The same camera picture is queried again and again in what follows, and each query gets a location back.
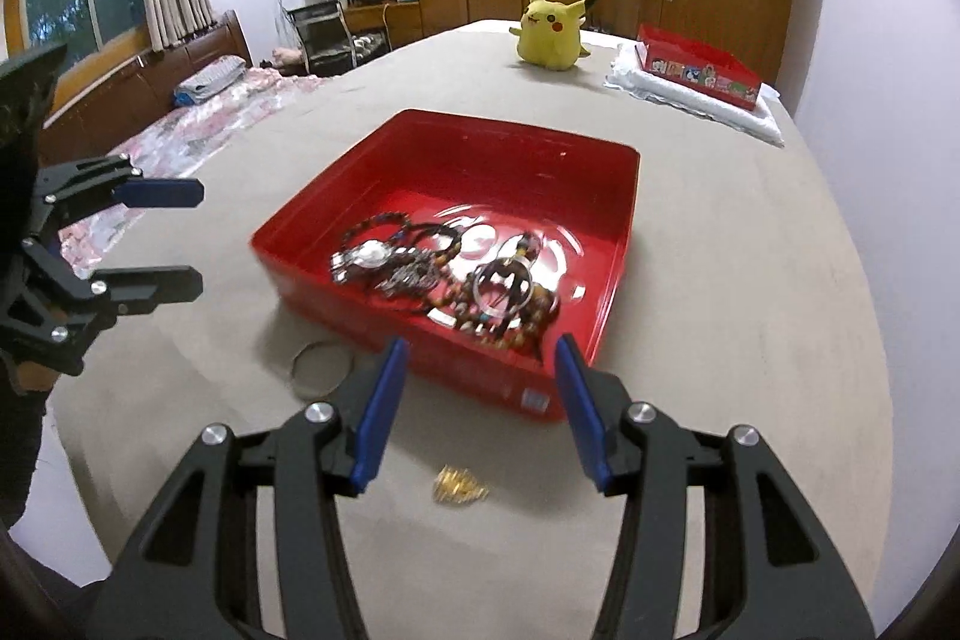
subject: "stuffed toy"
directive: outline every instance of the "stuffed toy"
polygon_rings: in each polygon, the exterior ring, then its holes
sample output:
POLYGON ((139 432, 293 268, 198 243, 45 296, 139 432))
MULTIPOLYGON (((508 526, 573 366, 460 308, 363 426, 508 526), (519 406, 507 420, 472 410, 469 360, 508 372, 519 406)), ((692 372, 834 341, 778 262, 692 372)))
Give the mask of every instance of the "stuffed toy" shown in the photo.
POLYGON ((510 33, 520 37, 517 55, 527 63, 554 71, 564 71, 578 58, 586 58, 590 53, 580 44, 580 26, 594 1, 577 1, 567 6, 555 1, 530 0, 520 18, 520 28, 510 29, 510 33))

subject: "bed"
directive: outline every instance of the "bed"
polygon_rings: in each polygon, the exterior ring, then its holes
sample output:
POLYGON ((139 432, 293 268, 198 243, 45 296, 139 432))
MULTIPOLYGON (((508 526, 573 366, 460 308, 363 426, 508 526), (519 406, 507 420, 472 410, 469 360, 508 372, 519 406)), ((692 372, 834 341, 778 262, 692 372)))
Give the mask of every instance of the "bed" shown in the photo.
MULTIPOLYGON (((173 107, 176 84, 224 55, 250 53, 237 16, 227 12, 207 33, 163 53, 133 59, 48 121, 40 133, 44 165, 127 153, 147 177, 187 177, 237 133, 291 106, 323 83, 248 68, 207 102, 173 107)), ((87 276, 143 210, 118 205, 61 232, 61 253, 87 276)))
POLYGON ((41 165, 106 155, 172 110, 174 87, 222 55, 253 66, 233 11, 179 47, 131 58, 51 116, 40 132, 41 165))

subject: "black sleeve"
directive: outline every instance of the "black sleeve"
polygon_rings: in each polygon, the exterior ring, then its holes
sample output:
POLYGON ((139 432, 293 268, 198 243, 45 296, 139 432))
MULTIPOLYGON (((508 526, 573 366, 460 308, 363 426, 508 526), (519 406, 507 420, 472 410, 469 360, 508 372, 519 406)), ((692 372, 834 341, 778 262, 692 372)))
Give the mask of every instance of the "black sleeve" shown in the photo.
POLYGON ((11 528, 27 506, 49 391, 17 395, 0 370, 0 521, 11 528))

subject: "bed sheet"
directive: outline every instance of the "bed sheet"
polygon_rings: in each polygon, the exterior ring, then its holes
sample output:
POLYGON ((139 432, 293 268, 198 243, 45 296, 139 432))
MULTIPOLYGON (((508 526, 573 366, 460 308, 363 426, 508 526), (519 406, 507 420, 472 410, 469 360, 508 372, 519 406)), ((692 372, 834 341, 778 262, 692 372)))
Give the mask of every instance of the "bed sheet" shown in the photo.
MULTIPOLYGON (((126 153, 145 177, 189 177, 224 148, 234 134, 298 101, 325 78, 284 77, 272 68, 249 68, 203 104, 173 110, 110 155, 126 153)), ((61 254, 80 277, 88 277, 144 210, 123 204, 91 215, 61 231, 61 254)))

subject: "red plastic tray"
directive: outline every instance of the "red plastic tray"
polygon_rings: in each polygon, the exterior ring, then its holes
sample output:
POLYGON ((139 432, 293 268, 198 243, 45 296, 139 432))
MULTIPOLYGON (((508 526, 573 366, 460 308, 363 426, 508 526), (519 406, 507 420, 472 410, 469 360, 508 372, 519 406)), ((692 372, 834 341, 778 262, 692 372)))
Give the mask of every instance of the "red plastic tray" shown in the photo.
MULTIPOLYGON (((639 174, 640 154, 625 145, 411 109, 322 172, 261 226, 251 246, 286 304, 308 319, 369 350, 402 336, 419 375, 559 420, 554 347, 572 333, 587 362, 596 355, 623 272, 639 174), (545 364, 481 345, 397 302, 366 295, 359 285, 334 285, 330 254, 344 231, 386 211, 464 228, 463 250, 451 263, 461 278, 508 239, 541 232, 534 278, 560 295, 557 320, 542 343, 545 364)), ((381 239, 392 230, 381 227, 381 239)))
POLYGON ((728 52, 646 23, 637 39, 647 47, 645 71, 750 112, 757 106, 760 76, 728 52))

